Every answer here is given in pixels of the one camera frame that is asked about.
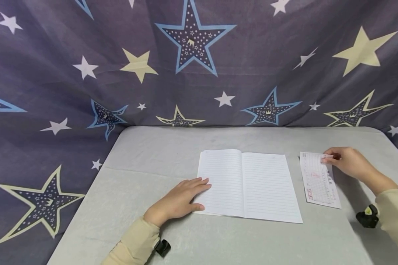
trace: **receipt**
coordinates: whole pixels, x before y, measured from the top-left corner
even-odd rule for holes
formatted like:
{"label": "receipt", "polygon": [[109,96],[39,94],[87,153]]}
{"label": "receipt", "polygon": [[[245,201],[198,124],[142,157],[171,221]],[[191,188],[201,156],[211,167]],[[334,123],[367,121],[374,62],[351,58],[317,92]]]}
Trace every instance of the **receipt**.
{"label": "receipt", "polygon": [[309,203],[341,209],[338,190],[333,181],[332,166],[321,163],[322,158],[330,157],[333,156],[320,153],[300,153],[305,197]]}

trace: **beige sleeve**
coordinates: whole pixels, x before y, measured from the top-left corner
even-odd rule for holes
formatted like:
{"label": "beige sleeve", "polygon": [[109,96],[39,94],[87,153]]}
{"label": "beige sleeve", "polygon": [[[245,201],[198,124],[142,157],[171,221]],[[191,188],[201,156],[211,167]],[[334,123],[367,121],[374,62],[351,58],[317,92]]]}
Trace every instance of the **beige sleeve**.
{"label": "beige sleeve", "polygon": [[381,228],[398,244],[398,190],[386,190],[376,197]]}
{"label": "beige sleeve", "polygon": [[138,218],[110,251],[102,265],[144,265],[159,241],[159,228]]}

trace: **gray table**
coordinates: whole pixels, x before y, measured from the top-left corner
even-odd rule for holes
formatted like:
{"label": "gray table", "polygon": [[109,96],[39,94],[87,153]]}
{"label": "gray table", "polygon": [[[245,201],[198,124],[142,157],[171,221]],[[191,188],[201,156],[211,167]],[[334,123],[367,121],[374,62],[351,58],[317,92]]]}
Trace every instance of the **gray table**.
{"label": "gray table", "polygon": [[374,199],[362,184],[335,170],[342,210],[306,203],[299,152],[331,146],[357,148],[398,183],[398,150],[371,128],[128,128],[48,264],[99,264],[151,204],[182,179],[196,177],[200,151],[236,148],[286,155],[304,223],[188,215],[163,227],[172,249],[149,264],[398,265],[389,236],[355,221]]}

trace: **black clip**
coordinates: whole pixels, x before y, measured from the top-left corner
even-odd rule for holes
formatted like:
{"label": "black clip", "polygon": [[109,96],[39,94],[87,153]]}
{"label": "black clip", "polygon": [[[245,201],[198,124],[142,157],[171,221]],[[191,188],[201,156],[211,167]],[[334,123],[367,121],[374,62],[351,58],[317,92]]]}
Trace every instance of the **black clip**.
{"label": "black clip", "polygon": [[162,241],[159,240],[154,249],[161,257],[165,257],[165,255],[171,250],[171,245],[165,239]]}
{"label": "black clip", "polygon": [[357,213],[355,217],[363,227],[375,228],[379,221],[377,213],[377,208],[373,204],[370,204],[364,212]]}

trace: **star-print fabric backdrop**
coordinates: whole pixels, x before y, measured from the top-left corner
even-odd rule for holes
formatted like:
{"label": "star-print fabric backdrop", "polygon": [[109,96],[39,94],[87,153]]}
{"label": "star-print fabric backdrop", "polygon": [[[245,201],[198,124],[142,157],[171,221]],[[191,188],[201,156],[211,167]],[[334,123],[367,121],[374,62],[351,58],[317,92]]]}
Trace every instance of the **star-print fabric backdrop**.
{"label": "star-print fabric backdrop", "polygon": [[139,125],[371,126],[398,147],[398,0],[0,0],[1,265],[47,262]]}

